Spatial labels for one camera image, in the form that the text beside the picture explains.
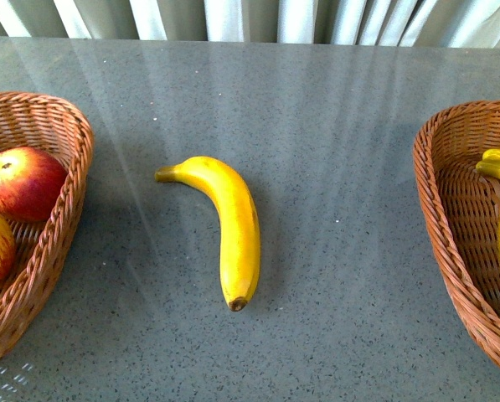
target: banana stem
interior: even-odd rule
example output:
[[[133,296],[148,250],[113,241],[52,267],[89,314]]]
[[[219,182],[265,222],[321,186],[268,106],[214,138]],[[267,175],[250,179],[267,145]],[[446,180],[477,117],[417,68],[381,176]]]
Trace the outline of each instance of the banana stem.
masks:
[[[177,175],[177,165],[163,166],[155,172],[155,180],[159,183],[175,182]]]

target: wicker basket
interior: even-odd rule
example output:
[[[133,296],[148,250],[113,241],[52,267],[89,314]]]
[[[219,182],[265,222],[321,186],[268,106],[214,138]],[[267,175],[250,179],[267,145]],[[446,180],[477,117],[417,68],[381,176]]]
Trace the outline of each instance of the wicker basket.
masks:
[[[500,100],[440,111],[415,138],[415,176],[434,254],[458,316],[500,367],[500,181],[477,173],[500,148]]]
[[[66,100],[0,93],[0,151],[41,148],[69,171],[47,222],[10,221],[18,249],[11,275],[0,283],[0,358],[41,311],[59,278],[82,211],[93,142],[89,122]]]

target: speckled stone surface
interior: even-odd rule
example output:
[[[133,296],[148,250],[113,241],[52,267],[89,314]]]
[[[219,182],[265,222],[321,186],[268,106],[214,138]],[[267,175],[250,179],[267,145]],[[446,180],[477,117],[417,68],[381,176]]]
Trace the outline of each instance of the speckled stone surface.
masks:
[[[500,401],[411,158],[434,113],[500,99],[500,50],[0,38],[0,90],[64,97],[96,134],[64,272],[0,361],[0,400]],[[240,313],[214,206],[153,179],[196,154],[236,168],[259,212]]]

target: brown wicker basket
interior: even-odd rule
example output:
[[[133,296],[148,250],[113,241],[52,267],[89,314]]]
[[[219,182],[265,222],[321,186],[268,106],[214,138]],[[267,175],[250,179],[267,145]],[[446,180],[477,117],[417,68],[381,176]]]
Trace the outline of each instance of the brown wicker basket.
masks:
[[[41,311],[59,278],[80,219],[93,144],[90,123],[68,101],[0,92],[0,151],[41,148],[69,171],[47,222],[10,221],[18,249],[11,275],[0,283],[0,358]]]
[[[500,100],[453,106],[415,138],[415,176],[434,255],[458,316],[500,367],[500,181],[477,173],[488,148],[500,148]]]

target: white curtain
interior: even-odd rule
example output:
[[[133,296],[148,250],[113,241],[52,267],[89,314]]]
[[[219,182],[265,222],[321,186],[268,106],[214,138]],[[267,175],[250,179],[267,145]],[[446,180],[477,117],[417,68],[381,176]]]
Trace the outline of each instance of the white curtain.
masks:
[[[0,0],[0,35],[500,48],[500,0]]]

